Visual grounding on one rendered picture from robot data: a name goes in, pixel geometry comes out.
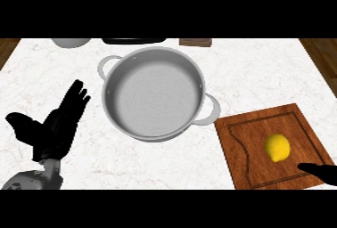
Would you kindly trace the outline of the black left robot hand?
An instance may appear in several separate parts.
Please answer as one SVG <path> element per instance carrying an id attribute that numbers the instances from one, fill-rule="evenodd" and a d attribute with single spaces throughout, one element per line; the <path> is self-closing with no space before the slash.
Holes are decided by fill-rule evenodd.
<path id="1" fill-rule="evenodd" d="M 77 79 L 69 88 L 60 108 L 51 112 L 42 123 L 20 112 L 7 115 L 17 139 L 33 147 L 33 161 L 61 160 L 69 154 L 89 100 L 83 82 Z"/>

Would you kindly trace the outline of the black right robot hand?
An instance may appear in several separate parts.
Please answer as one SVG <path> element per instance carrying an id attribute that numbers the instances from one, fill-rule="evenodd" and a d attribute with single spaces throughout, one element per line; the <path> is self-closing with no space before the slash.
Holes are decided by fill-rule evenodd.
<path id="1" fill-rule="evenodd" d="M 337 166 L 301 163 L 298 168 L 311 173 L 326 184 L 337 186 Z"/>

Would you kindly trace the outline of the yellow lemon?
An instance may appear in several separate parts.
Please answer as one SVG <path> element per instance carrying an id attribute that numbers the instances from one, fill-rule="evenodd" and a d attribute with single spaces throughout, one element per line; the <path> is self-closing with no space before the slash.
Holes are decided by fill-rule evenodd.
<path id="1" fill-rule="evenodd" d="M 271 134 L 265 141 L 265 151 L 273 162 L 286 160 L 290 156 L 290 142 L 283 134 Z"/>

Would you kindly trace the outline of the brown wooden cutting board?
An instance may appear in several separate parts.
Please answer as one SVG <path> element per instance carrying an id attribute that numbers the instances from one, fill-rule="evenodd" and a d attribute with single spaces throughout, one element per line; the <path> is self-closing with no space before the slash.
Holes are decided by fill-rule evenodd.
<path id="1" fill-rule="evenodd" d="M 298 168 L 330 165 L 332 157 L 296 104 L 219 118 L 215 122 L 239 190 L 307 189 L 323 181 Z"/>

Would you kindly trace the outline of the grey round bowl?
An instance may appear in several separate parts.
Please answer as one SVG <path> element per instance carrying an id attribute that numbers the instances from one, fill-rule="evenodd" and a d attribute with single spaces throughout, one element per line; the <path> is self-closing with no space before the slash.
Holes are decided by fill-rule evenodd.
<path id="1" fill-rule="evenodd" d="M 61 48 L 77 48 L 89 43 L 89 38 L 54 38 L 52 41 Z"/>

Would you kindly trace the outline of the black flat pan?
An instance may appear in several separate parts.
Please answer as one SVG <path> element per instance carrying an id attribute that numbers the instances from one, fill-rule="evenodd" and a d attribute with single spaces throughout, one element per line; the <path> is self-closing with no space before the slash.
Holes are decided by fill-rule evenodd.
<path id="1" fill-rule="evenodd" d="M 156 44 L 166 40 L 166 38 L 103 38 L 108 45 L 147 45 Z"/>

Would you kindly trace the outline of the brown wooden block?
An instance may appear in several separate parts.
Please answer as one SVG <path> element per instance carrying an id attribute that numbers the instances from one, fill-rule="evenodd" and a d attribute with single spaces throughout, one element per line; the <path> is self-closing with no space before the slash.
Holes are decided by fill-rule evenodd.
<path id="1" fill-rule="evenodd" d="M 179 44 L 185 46 L 210 47 L 212 39 L 210 38 L 181 38 Z"/>

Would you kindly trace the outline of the silver two-handled pot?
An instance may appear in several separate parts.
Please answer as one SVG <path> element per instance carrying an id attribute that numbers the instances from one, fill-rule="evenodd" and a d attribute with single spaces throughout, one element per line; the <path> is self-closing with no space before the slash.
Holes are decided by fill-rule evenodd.
<path id="1" fill-rule="evenodd" d="M 160 143 L 176 138 L 190 126 L 206 126 L 221 116 L 221 104 L 197 119 L 206 93 L 203 73 L 193 59 L 169 47 L 147 47 L 117 60 L 110 70 L 100 69 L 104 80 L 103 106 L 116 128 L 135 139 Z"/>

